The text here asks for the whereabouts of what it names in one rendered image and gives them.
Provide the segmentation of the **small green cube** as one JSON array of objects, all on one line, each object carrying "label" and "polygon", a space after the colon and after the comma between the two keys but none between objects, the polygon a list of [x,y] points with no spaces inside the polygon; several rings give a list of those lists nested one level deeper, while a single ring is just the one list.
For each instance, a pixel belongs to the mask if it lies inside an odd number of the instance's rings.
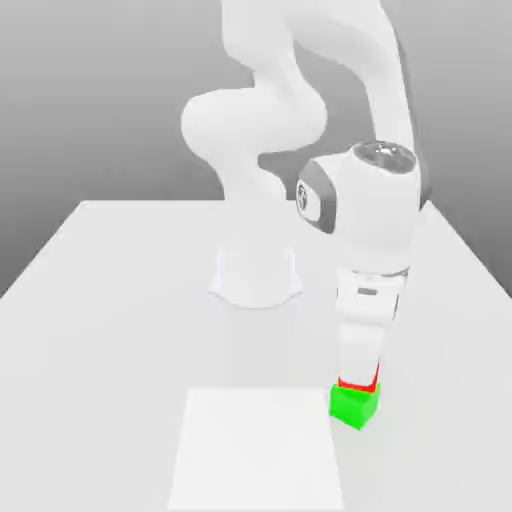
[{"label": "small green cube", "polygon": [[329,415],[356,430],[374,416],[380,399],[380,385],[374,392],[357,391],[334,384],[329,392]]}]

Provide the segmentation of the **small red cube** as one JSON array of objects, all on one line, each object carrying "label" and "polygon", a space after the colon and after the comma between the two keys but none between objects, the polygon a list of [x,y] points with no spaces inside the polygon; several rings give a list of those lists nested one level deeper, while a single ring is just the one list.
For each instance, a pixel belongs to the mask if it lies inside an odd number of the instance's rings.
[{"label": "small red cube", "polygon": [[337,385],[343,389],[372,394],[377,390],[379,377],[379,360],[372,362],[369,366],[351,363],[340,370]]}]

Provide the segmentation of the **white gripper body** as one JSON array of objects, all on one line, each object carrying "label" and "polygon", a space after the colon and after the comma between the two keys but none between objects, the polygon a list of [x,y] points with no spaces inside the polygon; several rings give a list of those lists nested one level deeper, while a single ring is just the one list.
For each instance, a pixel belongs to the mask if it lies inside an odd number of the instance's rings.
[{"label": "white gripper body", "polygon": [[342,322],[339,327],[339,377],[348,384],[370,387],[379,364],[386,329]]}]

